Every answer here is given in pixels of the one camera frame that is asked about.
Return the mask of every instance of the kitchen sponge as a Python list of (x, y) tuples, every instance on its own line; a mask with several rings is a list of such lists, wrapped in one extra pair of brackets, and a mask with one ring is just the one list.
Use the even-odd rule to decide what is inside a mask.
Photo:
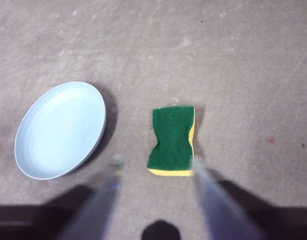
[(153, 110), (152, 122), (157, 144), (149, 156), (148, 170), (159, 176), (191, 176), (195, 108), (157, 108)]

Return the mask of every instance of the red stain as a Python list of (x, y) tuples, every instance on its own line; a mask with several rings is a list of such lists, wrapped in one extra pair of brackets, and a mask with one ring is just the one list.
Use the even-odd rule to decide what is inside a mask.
[(276, 142), (276, 139), (274, 138), (274, 137), (269, 137), (268, 139), (267, 139), (267, 142), (269, 143), (269, 144), (276, 144), (277, 142)]

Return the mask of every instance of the green scouring pad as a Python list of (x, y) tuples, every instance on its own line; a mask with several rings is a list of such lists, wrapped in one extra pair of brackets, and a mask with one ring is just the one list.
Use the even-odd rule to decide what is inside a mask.
[(159, 176), (191, 176), (195, 108), (157, 108), (153, 110), (152, 122), (157, 144), (149, 156), (148, 170)]

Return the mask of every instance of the plate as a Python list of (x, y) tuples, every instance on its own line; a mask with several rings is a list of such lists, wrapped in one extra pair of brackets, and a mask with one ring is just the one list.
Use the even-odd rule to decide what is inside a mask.
[(82, 81), (56, 86), (22, 119), (14, 142), (16, 163), (33, 179), (65, 175), (93, 153), (105, 125), (105, 102), (94, 86)]

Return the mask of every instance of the floor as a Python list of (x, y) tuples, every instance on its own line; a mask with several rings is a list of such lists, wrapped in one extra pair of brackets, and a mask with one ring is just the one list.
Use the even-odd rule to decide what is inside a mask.
[[(14, 158), (17, 128), (69, 81), (104, 96), (106, 132), (71, 174), (39, 181)], [(190, 177), (146, 169), (154, 108), (196, 108), (196, 155), (279, 206), (307, 207), (307, 1), (0, 1), (0, 204), (41, 204), (125, 159), (107, 239), (158, 219), (208, 239)]]

